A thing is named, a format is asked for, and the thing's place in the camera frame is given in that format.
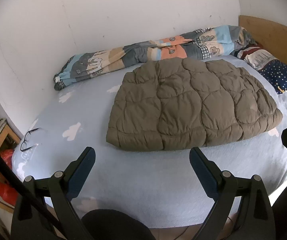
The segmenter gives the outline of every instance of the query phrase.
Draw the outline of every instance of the black rounded object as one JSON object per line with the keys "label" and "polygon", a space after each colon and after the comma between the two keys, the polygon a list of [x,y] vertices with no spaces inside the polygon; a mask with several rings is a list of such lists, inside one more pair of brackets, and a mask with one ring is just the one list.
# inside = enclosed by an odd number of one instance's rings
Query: black rounded object
{"label": "black rounded object", "polygon": [[82,223],[94,240],[156,240],[143,223],[112,209],[90,211]]}

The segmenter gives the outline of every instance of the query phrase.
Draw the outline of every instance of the silver screw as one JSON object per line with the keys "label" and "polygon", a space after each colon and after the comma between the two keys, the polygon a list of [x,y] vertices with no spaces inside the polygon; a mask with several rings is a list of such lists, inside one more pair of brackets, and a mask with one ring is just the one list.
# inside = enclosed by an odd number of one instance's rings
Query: silver screw
{"label": "silver screw", "polygon": [[25,178],[25,181],[27,181],[27,182],[29,182],[31,180],[32,180],[32,177],[30,175]]}
{"label": "silver screw", "polygon": [[62,171],[56,171],[55,172],[55,177],[60,178],[64,173]]}
{"label": "silver screw", "polygon": [[256,181],[260,181],[261,180],[261,177],[259,175],[255,175],[253,176],[253,178],[256,180]]}
{"label": "silver screw", "polygon": [[231,173],[229,171],[223,171],[222,175],[226,178],[229,178],[231,176]]}

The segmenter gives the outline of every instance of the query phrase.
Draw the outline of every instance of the bed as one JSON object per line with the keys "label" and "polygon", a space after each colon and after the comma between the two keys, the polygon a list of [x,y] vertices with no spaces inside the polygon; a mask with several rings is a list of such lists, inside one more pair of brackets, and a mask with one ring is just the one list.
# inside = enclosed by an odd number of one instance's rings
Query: bed
{"label": "bed", "polygon": [[[240,25],[250,33],[253,17]],[[266,39],[255,39],[269,49]],[[250,178],[259,174],[268,194],[287,180],[287,149],[281,132],[287,128],[287,92],[277,95],[274,88],[245,61],[231,55],[224,59],[244,67],[274,98],[283,113],[282,122],[273,130],[248,140],[215,147],[204,147],[205,156],[222,170]],[[13,155],[13,171],[23,180],[50,177],[64,170],[86,146],[96,151],[96,162],[79,196],[72,200],[77,214],[97,208],[122,211],[150,228],[180,227],[202,223],[213,205],[203,191],[189,163],[189,150],[126,152],[106,142],[111,107],[124,74],[139,65],[75,83],[63,90],[37,117],[31,129],[30,150]],[[235,213],[238,200],[231,213]]]}

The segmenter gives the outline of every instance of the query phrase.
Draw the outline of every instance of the eyeglasses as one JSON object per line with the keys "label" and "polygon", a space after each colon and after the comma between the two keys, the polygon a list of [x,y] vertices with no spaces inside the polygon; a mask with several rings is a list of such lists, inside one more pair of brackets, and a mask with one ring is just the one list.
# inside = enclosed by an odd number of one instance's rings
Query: eyeglasses
{"label": "eyeglasses", "polygon": [[23,144],[25,143],[25,144],[27,145],[27,142],[31,139],[31,133],[34,132],[34,131],[37,131],[37,130],[39,130],[39,129],[41,129],[41,127],[35,128],[35,129],[29,130],[28,132],[26,132],[25,138],[24,138],[23,142],[22,142],[21,145],[20,145],[20,150],[21,150],[22,152],[28,151],[29,149],[31,149],[31,148],[33,148],[33,147],[39,145],[39,144],[37,143],[37,144],[35,144],[35,145],[33,145],[33,146],[30,146],[30,147],[28,147],[28,148],[22,149]]}

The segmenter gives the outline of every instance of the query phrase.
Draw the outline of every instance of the black pole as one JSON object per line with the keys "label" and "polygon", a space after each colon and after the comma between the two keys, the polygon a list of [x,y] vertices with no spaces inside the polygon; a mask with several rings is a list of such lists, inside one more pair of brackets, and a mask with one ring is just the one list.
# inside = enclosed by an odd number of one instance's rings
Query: black pole
{"label": "black pole", "polygon": [[24,184],[17,178],[12,170],[7,166],[4,160],[0,157],[0,173],[8,180],[12,187],[23,197],[27,198],[30,204],[42,214],[50,223],[53,224],[63,235],[65,232],[61,223],[49,212],[49,210],[42,205],[38,199],[24,186]]}

